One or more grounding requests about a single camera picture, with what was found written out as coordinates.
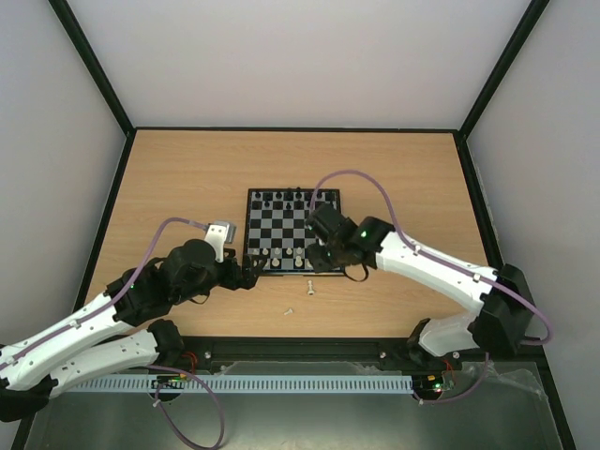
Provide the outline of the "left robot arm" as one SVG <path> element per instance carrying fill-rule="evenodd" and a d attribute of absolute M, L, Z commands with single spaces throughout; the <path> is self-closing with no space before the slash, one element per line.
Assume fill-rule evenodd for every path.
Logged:
<path fill-rule="evenodd" d="M 43 332 L 1 349 L 1 419 L 43 409 L 68 389 L 128 368 L 175 363 L 183 339 L 170 310 L 216 287 L 253 288 L 267 259 L 238 261 L 200 239 L 187 241 L 142 270 L 129 269 L 93 301 Z"/>

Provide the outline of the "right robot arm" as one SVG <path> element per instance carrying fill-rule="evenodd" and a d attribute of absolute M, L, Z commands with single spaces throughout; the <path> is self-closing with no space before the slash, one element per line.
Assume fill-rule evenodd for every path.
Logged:
<path fill-rule="evenodd" d="M 360 224 L 338 212 L 313 212 L 306 221 L 316 243 L 307 248 L 315 272 L 359 265 L 410 278 L 454 300 L 462 312 L 421 320 L 407 339 L 405 358 L 426 368 L 449 353 L 480 349 L 513 357 L 531 322 L 532 299 L 523 273 L 514 266 L 496 270 L 452 258 L 401 236 L 383 220 Z"/>

